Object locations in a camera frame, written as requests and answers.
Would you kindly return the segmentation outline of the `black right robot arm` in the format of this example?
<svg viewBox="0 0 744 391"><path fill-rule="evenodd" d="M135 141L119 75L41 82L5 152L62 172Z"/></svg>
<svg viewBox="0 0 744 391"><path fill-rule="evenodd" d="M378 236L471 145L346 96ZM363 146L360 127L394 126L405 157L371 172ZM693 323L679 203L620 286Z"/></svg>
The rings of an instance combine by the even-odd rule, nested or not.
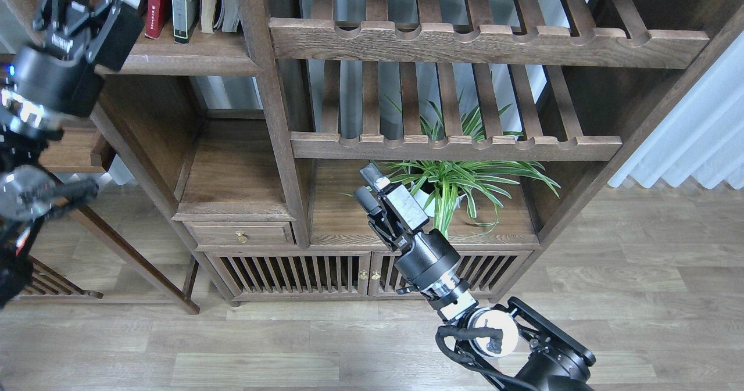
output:
<svg viewBox="0 0 744 391"><path fill-rule="evenodd" d="M511 297L508 306L480 306L455 272L460 258L409 190L370 163L354 197L369 225L393 252L407 287L421 293L441 317L435 341L455 364L477 372L499 390L588 390L596 358L585 346Z"/></svg>

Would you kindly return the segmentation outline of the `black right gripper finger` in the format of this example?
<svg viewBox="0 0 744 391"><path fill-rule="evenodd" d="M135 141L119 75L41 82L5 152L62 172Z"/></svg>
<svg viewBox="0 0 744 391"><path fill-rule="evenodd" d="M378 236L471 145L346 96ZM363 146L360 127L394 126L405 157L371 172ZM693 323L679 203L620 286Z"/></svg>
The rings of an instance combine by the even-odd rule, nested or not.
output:
<svg viewBox="0 0 744 391"><path fill-rule="evenodd" d="M385 210L388 221L394 217L407 233L415 233L428 224L430 218L404 185L391 182L374 163L364 166L360 174Z"/></svg>
<svg viewBox="0 0 744 391"><path fill-rule="evenodd" d="M365 186L359 187L354 192L354 198L356 198L366 211L369 217L370 227L390 250L399 250L401 252L411 250L413 234L404 232L394 217L392 221L388 221L385 210L382 209L375 196L371 194L369 188Z"/></svg>

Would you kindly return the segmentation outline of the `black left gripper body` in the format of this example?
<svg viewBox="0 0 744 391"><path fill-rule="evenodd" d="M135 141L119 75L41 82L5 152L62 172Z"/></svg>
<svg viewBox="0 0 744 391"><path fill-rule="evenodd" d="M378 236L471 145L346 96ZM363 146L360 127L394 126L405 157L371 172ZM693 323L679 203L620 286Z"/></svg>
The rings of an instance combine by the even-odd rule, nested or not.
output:
<svg viewBox="0 0 744 391"><path fill-rule="evenodd" d="M88 57L100 23L90 13L67 13L32 22L44 42L27 44L7 68L2 87L2 126L11 132L63 132L68 121L86 119L103 89Z"/></svg>

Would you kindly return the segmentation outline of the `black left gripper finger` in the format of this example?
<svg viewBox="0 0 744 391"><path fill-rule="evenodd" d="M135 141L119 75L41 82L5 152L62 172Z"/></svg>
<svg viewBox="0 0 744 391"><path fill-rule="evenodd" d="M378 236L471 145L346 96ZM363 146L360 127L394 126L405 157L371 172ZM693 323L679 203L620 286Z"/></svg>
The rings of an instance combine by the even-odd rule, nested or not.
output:
<svg viewBox="0 0 744 391"><path fill-rule="evenodd" d="M35 31L61 32L64 37L88 31L90 37L99 34L91 15L90 0L40 0L32 20Z"/></svg>
<svg viewBox="0 0 744 391"><path fill-rule="evenodd" d="M137 41L144 21L141 0L102 0L91 17L96 36L85 50L86 62L120 71Z"/></svg>

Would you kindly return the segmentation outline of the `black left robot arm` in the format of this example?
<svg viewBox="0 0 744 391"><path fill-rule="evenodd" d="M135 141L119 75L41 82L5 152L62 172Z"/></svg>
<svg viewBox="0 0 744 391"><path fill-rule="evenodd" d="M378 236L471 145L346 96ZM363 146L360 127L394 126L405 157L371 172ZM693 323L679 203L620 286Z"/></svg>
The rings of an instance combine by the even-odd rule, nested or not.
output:
<svg viewBox="0 0 744 391"><path fill-rule="evenodd" d="M120 71L143 28L141 0L40 0L32 27L45 33L6 66L2 85L2 304L32 280L30 248L46 221L96 197L92 180L54 181L40 164L63 123L87 118L103 89L97 66Z"/></svg>

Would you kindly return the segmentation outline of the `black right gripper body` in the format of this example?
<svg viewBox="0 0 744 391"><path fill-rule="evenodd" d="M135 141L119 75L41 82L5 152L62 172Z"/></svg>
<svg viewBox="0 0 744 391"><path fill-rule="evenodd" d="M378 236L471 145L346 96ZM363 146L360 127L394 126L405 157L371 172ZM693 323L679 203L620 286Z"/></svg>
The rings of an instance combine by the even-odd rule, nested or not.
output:
<svg viewBox="0 0 744 391"><path fill-rule="evenodd" d="M395 267L409 290L446 296L460 283L454 272L460 255L438 229L404 233L399 245L402 254Z"/></svg>

